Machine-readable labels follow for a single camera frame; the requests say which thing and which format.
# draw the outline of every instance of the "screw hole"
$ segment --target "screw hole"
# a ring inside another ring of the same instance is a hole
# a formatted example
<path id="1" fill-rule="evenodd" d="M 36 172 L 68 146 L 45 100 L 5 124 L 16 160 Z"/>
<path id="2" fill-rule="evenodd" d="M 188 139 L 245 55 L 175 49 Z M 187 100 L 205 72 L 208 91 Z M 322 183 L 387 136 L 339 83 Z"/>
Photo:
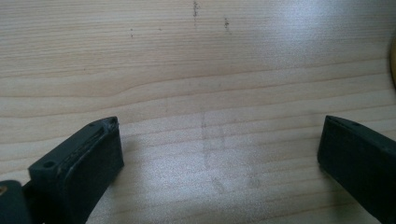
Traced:
<path id="1" fill-rule="evenodd" d="M 7 191 L 7 186 L 0 186 L 0 196 Z"/>
<path id="2" fill-rule="evenodd" d="M 55 161 L 46 161 L 43 166 L 44 168 L 51 168 L 52 166 L 55 165 Z"/>

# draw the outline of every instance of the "wooden surface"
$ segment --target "wooden surface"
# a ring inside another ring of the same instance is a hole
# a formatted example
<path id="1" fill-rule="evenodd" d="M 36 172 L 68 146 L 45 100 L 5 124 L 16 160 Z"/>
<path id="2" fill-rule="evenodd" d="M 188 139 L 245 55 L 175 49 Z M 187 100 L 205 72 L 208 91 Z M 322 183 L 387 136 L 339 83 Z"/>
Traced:
<path id="1" fill-rule="evenodd" d="M 118 116 L 89 223 L 377 223 L 316 159 L 327 114 L 396 139 L 396 2 L 0 2 L 0 179 Z"/>

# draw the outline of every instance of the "light wood tabletop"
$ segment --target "light wood tabletop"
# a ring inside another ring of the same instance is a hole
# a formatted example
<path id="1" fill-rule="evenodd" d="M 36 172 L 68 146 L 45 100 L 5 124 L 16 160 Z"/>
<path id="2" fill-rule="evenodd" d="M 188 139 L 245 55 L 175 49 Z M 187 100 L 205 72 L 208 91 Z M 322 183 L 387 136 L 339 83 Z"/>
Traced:
<path id="1" fill-rule="evenodd" d="M 317 152 L 326 115 L 396 139 L 395 30 L 393 0 L 2 0 L 0 180 L 117 116 L 88 223 L 377 223 Z"/>

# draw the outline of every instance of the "brown round object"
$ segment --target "brown round object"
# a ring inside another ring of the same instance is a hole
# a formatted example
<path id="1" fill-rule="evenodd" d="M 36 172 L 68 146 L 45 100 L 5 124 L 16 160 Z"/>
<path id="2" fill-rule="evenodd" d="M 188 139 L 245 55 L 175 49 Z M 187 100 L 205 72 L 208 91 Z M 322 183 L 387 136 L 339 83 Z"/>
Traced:
<path id="1" fill-rule="evenodd" d="M 393 83 L 396 87 L 396 38 L 393 39 L 392 50 L 390 52 L 390 68 L 393 76 Z"/>

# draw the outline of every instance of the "black plastic part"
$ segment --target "black plastic part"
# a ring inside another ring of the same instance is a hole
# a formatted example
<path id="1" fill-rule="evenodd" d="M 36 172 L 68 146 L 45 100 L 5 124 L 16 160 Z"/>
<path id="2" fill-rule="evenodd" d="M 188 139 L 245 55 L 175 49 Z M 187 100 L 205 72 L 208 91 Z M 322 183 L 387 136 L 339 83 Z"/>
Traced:
<path id="1" fill-rule="evenodd" d="M 6 180 L 0 182 L 0 223 L 1 224 L 31 224 L 32 220 L 18 181 Z"/>
<path id="2" fill-rule="evenodd" d="M 29 167 L 34 222 L 85 223 L 123 165 L 117 118 L 88 124 Z"/>
<path id="3" fill-rule="evenodd" d="M 326 117 L 320 166 L 382 223 L 396 223 L 396 142 L 359 123 Z"/>

